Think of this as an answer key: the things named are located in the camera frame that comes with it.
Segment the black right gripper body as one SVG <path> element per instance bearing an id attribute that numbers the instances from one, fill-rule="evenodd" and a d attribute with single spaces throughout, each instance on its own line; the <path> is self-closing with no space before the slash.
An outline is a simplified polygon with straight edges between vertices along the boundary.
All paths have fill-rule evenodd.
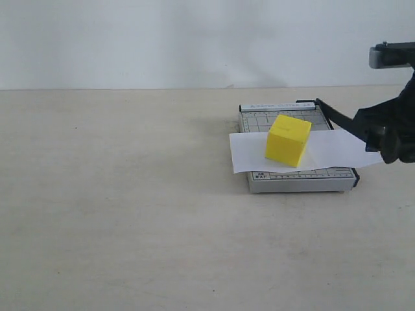
<path id="1" fill-rule="evenodd" d="M 414 77 L 395 98 L 359 109 L 353 120 L 366 152 L 380 153 L 386 164 L 414 162 Z"/>

